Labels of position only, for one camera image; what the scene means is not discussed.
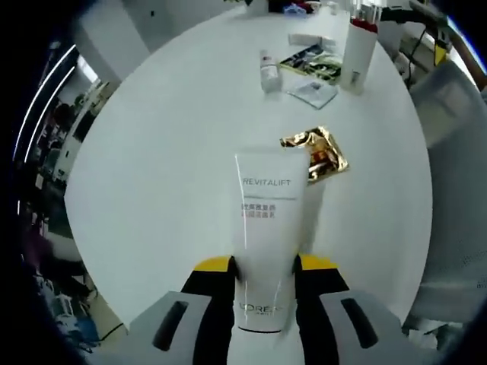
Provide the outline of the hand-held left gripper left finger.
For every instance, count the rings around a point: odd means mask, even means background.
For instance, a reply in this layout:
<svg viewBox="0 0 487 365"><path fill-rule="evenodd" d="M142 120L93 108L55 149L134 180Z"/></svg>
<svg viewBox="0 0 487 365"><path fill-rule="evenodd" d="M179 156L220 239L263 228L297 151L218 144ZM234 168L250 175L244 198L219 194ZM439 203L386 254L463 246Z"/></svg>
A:
<svg viewBox="0 0 487 365"><path fill-rule="evenodd" d="M238 269L231 255L200 262L130 325L129 364L226 364Z"/></svg>

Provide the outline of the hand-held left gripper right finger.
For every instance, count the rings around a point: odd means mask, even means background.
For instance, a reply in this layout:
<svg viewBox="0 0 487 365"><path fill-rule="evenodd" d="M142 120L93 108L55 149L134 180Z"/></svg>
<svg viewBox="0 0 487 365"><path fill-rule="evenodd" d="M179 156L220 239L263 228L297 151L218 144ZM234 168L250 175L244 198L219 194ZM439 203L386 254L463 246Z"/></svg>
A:
<svg viewBox="0 0 487 365"><path fill-rule="evenodd" d="M398 318L374 296L349 288L336 264L294 261L296 321L306 364L402 364Z"/></svg>

